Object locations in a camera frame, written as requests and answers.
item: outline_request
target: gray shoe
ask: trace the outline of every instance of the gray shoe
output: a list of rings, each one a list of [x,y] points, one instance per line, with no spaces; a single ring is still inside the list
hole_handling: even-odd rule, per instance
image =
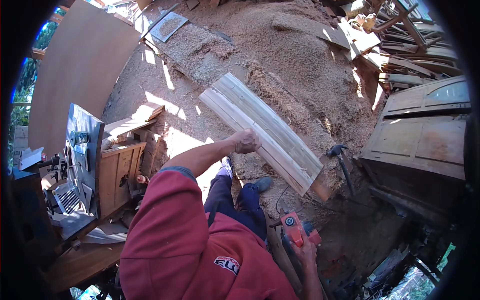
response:
[[[262,177],[255,181],[253,184],[258,187],[258,193],[265,192],[272,185],[272,179],[270,177]]]

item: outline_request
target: ground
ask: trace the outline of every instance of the ground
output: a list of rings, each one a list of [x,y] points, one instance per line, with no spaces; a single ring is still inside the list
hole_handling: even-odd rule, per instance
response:
[[[154,20],[158,7],[164,9],[175,0],[156,1],[143,15]],[[198,26],[220,31],[233,40],[233,45],[258,61],[268,72],[275,74],[292,93],[308,118],[297,132],[319,157],[330,145],[322,143],[321,136],[312,128],[320,127],[329,138],[350,148],[351,157],[364,146],[373,131],[378,111],[372,111],[376,82],[361,63],[349,62],[340,50],[314,36],[301,32],[277,31],[270,26],[275,13],[301,15],[325,24],[332,21],[321,11],[319,4],[310,0],[290,2],[229,1],[217,8],[210,8],[208,0],[190,11],[181,2],[176,13]],[[108,99],[102,120],[111,123],[130,116],[146,101],[165,104],[165,111],[157,117],[150,130],[162,138],[162,152],[157,155],[154,174],[170,158],[190,148],[225,138],[233,131],[208,109],[198,96],[204,91],[182,73],[164,64],[151,49],[141,44],[134,51]],[[403,220],[394,209],[372,199],[367,186],[368,179],[354,167],[352,177],[357,189],[355,202],[347,200],[345,185],[327,202],[319,202],[313,192],[299,197],[282,178],[258,156],[248,156],[248,164],[240,155],[234,155],[235,173],[232,194],[246,182],[265,175],[274,177],[274,185],[261,197],[261,205],[271,218],[278,217],[276,202],[302,209],[299,217],[312,221],[323,239],[318,264],[320,269],[332,266],[333,260],[345,255],[352,268],[340,272],[331,271],[332,286],[341,286],[347,277],[368,276],[395,246],[396,236]],[[213,165],[197,180],[206,198],[210,180],[218,170]]]

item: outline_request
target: man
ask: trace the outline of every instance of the man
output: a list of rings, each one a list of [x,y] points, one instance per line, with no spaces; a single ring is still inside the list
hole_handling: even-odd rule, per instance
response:
[[[227,155],[250,153],[261,143],[252,129],[188,150],[151,179],[130,225],[120,259],[127,300],[296,299],[285,274],[266,251],[266,224],[258,204],[270,178],[247,183],[233,205]],[[205,206],[195,178],[222,160]],[[322,299],[316,247],[303,234],[292,245],[305,273],[305,299]]]

